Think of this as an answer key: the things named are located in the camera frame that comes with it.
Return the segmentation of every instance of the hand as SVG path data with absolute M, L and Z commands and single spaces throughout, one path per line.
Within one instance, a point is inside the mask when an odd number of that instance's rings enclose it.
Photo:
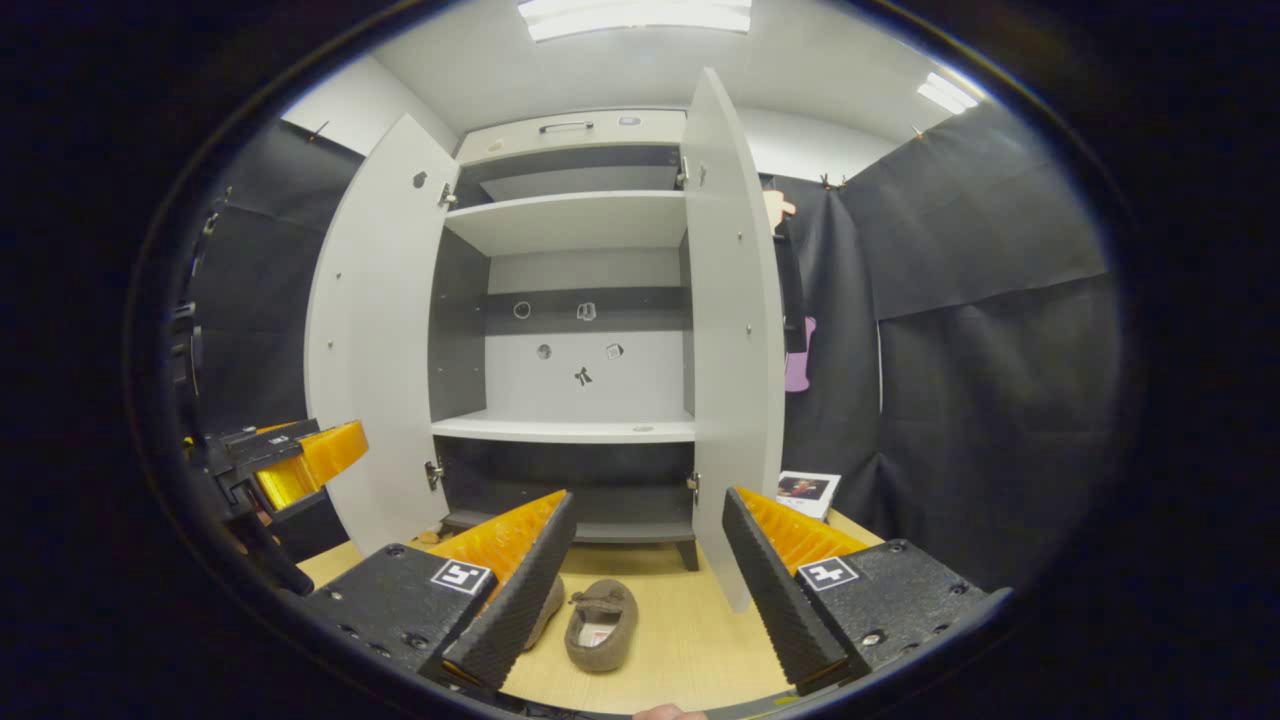
M 631 716 L 631 720 L 707 720 L 707 714 L 701 710 L 685 712 L 668 702 L 667 705 L 636 712 Z

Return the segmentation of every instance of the black fabric backdrop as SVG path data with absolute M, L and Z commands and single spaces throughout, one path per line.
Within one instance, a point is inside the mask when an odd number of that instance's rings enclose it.
M 306 418 L 302 337 L 329 220 L 364 158 L 279 120 L 212 187 L 230 186 L 191 296 L 204 328 L 206 432 Z
M 817 320 L 783 469 L 842 474 L 841 512 L 1024 587 L 1115 470 L 1119 305 L 1052 156 L 988 104 L 844 188 L 763 179 L 797 208 Z

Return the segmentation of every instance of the sticker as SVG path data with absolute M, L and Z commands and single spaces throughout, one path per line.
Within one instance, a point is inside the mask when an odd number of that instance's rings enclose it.
M 800 566 L 800 577 L 817 592 L 856 580 L 861 575 L 838 557 L 828 557 Z
M 488 577 L 488 568 L 449 560 L 431 577 L 431 582 L 463 594 L 475 594 Z

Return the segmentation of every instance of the cabinet door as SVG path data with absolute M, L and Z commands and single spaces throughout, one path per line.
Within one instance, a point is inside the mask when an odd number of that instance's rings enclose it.
M 772 497 L 782 462 L 782 301 L 760 179 L 724 86 L 704 69 L 681 142 L 694 304 L 694 534 L 735 611 L 749 602 L 724 539 L 724 491 Z
M 448 514 L 428 397 L 431 279 L 458 164 L 411 117 L 378 142 L 329 224 L 311 282 L 303 373 L 321 428 L 361 420 L 369 452 L 329 484 L 362 555 L 407 542 Z

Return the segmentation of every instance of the drawer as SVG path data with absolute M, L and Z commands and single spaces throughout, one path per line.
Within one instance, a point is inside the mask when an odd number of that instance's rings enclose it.
M 467 167 L 545 150 L 611 145 L 680 145 L 684 135 L 684 110 L 570 113 L 518 120 L 467 133 L 462 147 L 458 149 L 457 160 L 460 165 Z

